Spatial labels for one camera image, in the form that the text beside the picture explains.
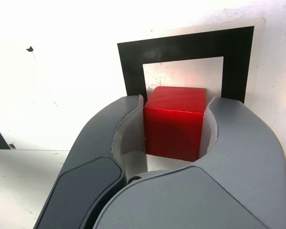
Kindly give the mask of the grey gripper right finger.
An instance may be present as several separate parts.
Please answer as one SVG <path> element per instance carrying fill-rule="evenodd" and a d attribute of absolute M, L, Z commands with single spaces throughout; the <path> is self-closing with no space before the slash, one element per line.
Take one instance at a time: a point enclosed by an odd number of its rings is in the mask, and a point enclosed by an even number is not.
<path fill-rule="evenodd" d="M 216 97 L 206 114 L 207 153 L 123 188 L 96 229 L 286 229 L 286 158 L 274 132 L 237 100 Z"/>

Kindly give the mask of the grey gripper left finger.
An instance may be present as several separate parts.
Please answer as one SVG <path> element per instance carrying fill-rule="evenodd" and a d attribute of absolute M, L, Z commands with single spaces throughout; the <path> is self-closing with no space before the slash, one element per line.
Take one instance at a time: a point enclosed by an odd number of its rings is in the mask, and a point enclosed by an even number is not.
<path fill-rule="evenodd" d="M 91 229 L 128 178 L 147 171 L 143 97 L 122 97 L 76 138 L 35 223 L 37 229 Z"/>

